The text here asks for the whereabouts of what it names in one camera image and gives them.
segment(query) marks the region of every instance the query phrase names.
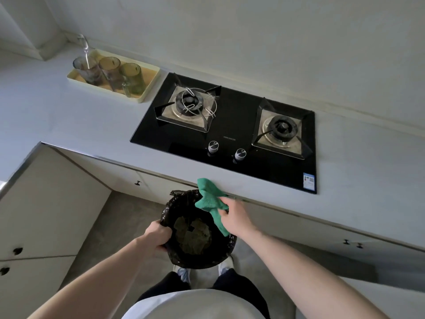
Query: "white sneaker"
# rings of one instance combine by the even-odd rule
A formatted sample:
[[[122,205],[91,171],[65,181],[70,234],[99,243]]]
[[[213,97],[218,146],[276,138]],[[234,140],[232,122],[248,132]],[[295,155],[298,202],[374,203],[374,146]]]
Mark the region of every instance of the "white sneaker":
[[[183,282],[190,284],[190,269],[181,268],[178,265],[173,266],[173,272],[176,272]]]
[[[222,275],[227,272],[229,269],[235,268],[233,264],[233,258],[229,256],[223,262],[218,265],[218,275]]]

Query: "hand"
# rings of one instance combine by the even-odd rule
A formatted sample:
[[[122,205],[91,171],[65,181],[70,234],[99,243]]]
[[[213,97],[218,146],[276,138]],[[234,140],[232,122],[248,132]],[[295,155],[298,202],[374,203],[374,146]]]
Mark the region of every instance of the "hand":
[[[173,231],[169,227],[162,226],[159,220],[152,222],[145,230],[145,236],[151,238],[155,247],[167,243]]]
[[[219,197],[222,202],[229,206],[229,213],[225,210],[219,209],[221,215],[221,222],[226,230],[231,234],[243,237],[252,231],[257,230],[257,227],[252,224],[247,211],[242,202],[228,197]]]

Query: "person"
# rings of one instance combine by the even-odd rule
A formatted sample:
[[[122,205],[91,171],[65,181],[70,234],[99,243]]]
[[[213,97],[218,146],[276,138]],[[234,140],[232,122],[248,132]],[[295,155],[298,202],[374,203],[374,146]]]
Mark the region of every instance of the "person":
[[[229,206],[228,213],[219,211],[224,227],[258,254],[307,319],[388,319],[342,279],[261,232],[252,224],[243,203],[220,199]],[[111,318],[141,263],[171,234],[171,228],[152,222],[145,234],[58,291],[29,319]],[[266,301],[249,279],[236,273],[232,259],[220,264],[219,274],[211,289],[190,290],[189,269],[175,267],[143,293],[123,319],[269,318]]]

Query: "tray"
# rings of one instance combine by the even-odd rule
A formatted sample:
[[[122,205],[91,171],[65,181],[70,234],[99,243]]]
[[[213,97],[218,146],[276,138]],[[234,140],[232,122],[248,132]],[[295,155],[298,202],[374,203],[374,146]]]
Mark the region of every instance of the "tray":
[[[78,83],[79,85],[85,85],[85,86],[87,86],[91,89],[98,89],[100,92],[113,94],[112,96],[118,96],[120,98],[125,97],[126,99],[128,99],[130,101],[133,101],[133,102],[136,102],[136,103],[141,103],[141,102],[143,102],[143,99],[149,93],[152,86],[155,84],[156,79],[159,76],[159,67],[156,67],[156,66],[151,65],[151,64],[147,64],[145,62],[139,62],[139,61],[134,60],[134,59],[130,59],[130,58],[123,57],[123,56],[118,56],[114,53],[109,53],[107,51],[103,51],[103,50],[99,50],[99,49],[93,49],[89,53],[89,55],[92,56],[94,59],[96,59],[96,61],[99,61],[103,57],[111,56],[111,57],[118,58],[121,61],[121,64],[124,64],[126,62],[133,62],[135,64],[138,64],[141,67],[141,73],[142,73],[143,79],[144,79],[145,84],[146,84],[146,89],[145,89],[145,91],[143,92],[142,95],[133,95],[132,94],[131,97],[125,96],[125,93],[124,93],[123,90],[117,90],[116,92],[113,92],[112,88],[110,87],[110,85],[106,81],[105,77],[103,77],[103,84],[95,86],[95,85],[90,85],[90,84],[86,83],[86,81],[79,75],[79,73],[76,69],[72,69],[70,71],[70,73],[66,76],[72,82]]]

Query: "gray concrete floor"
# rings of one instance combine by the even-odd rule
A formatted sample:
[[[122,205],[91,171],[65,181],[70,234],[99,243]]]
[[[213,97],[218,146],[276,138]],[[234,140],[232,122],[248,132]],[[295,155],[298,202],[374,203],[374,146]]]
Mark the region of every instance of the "gray concrete floor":
[[[81,247],[62,286],[117,252],[161,216],[164,205],[123,193],[112,192],[86,241]],[[304,245],[291,245],[338,275],[375,282],[375,269],[370,265],[339,257]],[[235,268],[259,289],[269,306],[272,319],[295,318],[295,305],[253,250],[241,239],[233,251]],[[138,297],[158,283],[172,270],[168,255],[157,252],[142,265],[139,275],[118,308],[114,319],[120,319]],[[217,279],[217,267],[192,270],[192,288],[211,287]]]

